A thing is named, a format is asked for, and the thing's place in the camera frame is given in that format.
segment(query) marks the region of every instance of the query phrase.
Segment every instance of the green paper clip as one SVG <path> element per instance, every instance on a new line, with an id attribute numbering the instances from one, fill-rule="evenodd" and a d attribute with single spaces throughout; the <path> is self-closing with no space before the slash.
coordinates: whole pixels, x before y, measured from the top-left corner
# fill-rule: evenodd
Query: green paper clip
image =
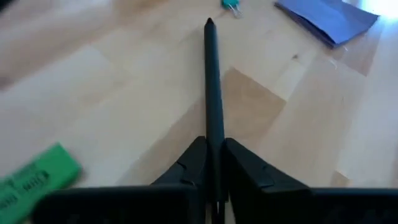
<path id="1" fill-rule="evenodd" d="M 231 10 L 235 18 L 242 17 L 242 12 L 239 8 L 239 0 L 222 0 L 221 5 L 227 10 Z"/>

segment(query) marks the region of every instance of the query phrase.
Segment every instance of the light wood grain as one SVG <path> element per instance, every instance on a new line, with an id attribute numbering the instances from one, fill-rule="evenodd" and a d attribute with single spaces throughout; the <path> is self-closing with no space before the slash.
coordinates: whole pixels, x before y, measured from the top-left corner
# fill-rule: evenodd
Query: light wood grain
<path id="1" fill-rule="evenodd" d="M 271 0 L 241 7 L 16 1 L 0 15 L 0 175 L 59 141 L 85 170 L 77 186 L 154 180 L 203 134 L 213 17 L 229 136 L 311 186 L 396 187 L 396 21 L 331 51 Z"/>

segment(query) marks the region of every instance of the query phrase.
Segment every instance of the green eraser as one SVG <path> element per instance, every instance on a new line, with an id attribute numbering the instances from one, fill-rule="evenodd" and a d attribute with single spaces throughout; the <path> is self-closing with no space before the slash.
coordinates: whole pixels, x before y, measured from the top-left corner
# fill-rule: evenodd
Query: green eraser
<path id="1" fill-rule="evenodd" d="M 68 152 L 56 144 L 21 170 L 0 180 L 0 224 L 21 221 L 43 196 L 71 184 L 80 170 Z"/>

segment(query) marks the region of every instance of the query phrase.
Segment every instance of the wooden table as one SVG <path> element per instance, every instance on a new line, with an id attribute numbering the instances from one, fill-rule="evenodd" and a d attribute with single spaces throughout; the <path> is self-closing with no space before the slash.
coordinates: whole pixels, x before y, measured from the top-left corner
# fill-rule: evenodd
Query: wooden table
<path id="1" fill-rule="evenodd" d="M 397 186 L 395 20 L 328 50 L 271 0 L 241 9 L 16 1 L 0 16 L 0 175 L 59 141 L 84 168 L 77 186 L 151 183 L 204 134 L 212 17 L 227 136 L 310 186 Z"/>

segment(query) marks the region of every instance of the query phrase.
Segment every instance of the blue paper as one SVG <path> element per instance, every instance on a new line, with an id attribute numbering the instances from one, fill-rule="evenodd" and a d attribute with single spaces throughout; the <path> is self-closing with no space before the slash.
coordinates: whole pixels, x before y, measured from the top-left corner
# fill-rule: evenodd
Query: blue paper
<path id="1" fill-rule="evenodd" d="M 331 48 L 366 32 L 379 18 L 340 0 L 278 0 L 275 5 Z"/>

